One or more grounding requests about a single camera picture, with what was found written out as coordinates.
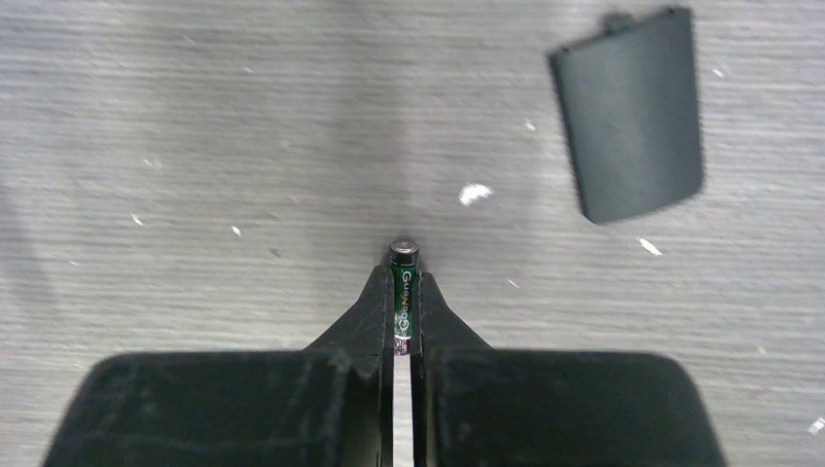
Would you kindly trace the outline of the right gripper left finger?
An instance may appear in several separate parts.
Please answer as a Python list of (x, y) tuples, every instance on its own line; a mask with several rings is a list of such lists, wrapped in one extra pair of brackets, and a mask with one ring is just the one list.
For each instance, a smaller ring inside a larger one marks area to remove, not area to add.
[(389, 466), (392, 278), (301, 350), (131, 352), (95, 364), (48, 466)]

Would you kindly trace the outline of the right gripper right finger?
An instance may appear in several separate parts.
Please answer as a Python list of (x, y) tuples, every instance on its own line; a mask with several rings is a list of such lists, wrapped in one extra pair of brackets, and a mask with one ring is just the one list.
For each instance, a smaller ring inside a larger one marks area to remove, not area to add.
[(418, 466), (722, 466), (699, 391), (654, 353), (495, 348), (419, 282)]

